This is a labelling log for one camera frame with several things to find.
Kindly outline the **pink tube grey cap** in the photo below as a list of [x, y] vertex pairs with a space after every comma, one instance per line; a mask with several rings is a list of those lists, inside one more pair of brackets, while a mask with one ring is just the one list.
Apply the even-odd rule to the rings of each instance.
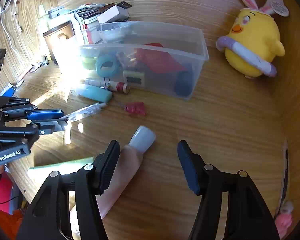
[[156, 140], [156, 134], [146, 126], [139, 126], [128, 145], [121, 149], [113, 177], [108, 189], [96, 196], [101, 218], [110, 211], [126, 186], [141, 166], [143, 154]]

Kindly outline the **clear glittery pen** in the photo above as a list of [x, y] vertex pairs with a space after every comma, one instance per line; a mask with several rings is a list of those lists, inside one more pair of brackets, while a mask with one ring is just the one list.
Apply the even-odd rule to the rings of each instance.
[[70, 114], [67, 114], [58, 120], [63, 120], [65, 122], [75, 122], [87, 118], [92, 115], [100, 114], [102, 109], [107, 107], [106, 103], [95, 103], [89, 106], [85, 106], [81, 109], [78, 109]]

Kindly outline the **teal white tube bottle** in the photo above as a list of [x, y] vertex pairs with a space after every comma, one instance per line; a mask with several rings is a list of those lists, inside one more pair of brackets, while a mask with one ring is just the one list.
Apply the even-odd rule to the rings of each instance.
[[109, 90], [85, 84], [79, 85], [75, 92], [82, 97], [104, 103], [109, 102], [113, 97], [113, 93]]

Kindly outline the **white tube red cap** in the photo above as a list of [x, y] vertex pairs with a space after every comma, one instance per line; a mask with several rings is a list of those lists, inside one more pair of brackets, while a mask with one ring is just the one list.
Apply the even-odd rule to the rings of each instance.
[[130, 91], [128, 83], [111, 81], [108, 77], [102, 79], [84, 79], [81, 80], [81, 83], [123, 94], [128, 94]]

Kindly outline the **teal tape roll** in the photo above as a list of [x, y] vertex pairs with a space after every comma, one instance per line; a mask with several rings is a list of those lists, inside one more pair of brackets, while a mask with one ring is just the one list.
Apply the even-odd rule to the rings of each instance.
[[104, 54], [96, 59], [96, 72], [100, 77], [112, 77], [119, 72], [120, 63], [117, 58]]

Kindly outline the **small green white calculator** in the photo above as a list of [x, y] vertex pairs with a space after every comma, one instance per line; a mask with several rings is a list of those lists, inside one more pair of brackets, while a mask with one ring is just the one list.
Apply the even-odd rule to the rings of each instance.
[[136, 72], [132, 70], [123, 71], [123, 79], [125, 83], [130, 84], [131, 86], [144, 87], [145, 86], [145, 73]]

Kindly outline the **clear bowl in bin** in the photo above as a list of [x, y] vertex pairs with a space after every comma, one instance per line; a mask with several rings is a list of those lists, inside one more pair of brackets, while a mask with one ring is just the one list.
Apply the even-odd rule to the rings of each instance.
[[102, 40], [108, 43], [121, 42], [131, 33], [130, 23], [104, 23], [100, 25], [100, 35]]

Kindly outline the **clear plastic storage bin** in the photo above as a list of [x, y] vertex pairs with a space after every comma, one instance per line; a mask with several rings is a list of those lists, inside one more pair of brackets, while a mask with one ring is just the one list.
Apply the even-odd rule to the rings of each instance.
[[209, 54], [200, 29], [162, 22], [101, 23], [54, 48], [68, 77], [128, 84], [189, 100]]

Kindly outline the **stack of papers and books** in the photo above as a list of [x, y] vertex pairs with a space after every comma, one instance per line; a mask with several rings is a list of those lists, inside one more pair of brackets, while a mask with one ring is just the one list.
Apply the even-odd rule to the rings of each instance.
[[76, 13], [79, 16], [79, 19], [81, 20], [81, 24], [82, 24], [82, 29], [85, 30], [98, 25], [99, 22], [97, 20], [97, 17], [115, 5], [122, 7], [127, 11], [132, 7], [130, 3], [127, 3], [125, 1], [122, 1], [120, 3], [109, 3], [109, 4], [91, 3], [91, 4], [81, 5], [79, 8], [74, 9], [70, 12]]

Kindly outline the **red pouch in bin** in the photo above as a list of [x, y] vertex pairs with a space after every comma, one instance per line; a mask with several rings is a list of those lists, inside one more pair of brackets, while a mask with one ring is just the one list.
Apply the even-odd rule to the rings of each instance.
[[154, 74], [188, 72], [188, 69], [175, 60], [168, 52], [156, 49], [134, 49], [136, 66]]

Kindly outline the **white rectangular box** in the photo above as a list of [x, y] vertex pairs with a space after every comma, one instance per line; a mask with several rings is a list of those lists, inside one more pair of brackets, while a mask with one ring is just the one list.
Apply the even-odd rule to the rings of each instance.
[[129, 13], [126, 9], [117, 5], [106, 10], [97, 17], [99, 23], [110, 23], [116, 21], [124, 21], [129, 18]]

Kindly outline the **yellow chick plush toy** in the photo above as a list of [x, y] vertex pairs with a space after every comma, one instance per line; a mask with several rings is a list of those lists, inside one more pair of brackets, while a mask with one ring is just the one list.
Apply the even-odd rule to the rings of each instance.
[[283, 0], [267, 0], [261, 8], [255, 0], [242, 1], [246, 7], [240, 10], [228, 35], [218, 38], [216, 48], [245, 77], [275, 77], [272, 61], [284, 56], [285, 48], [272, 15], [287, 17], [289, 10]]

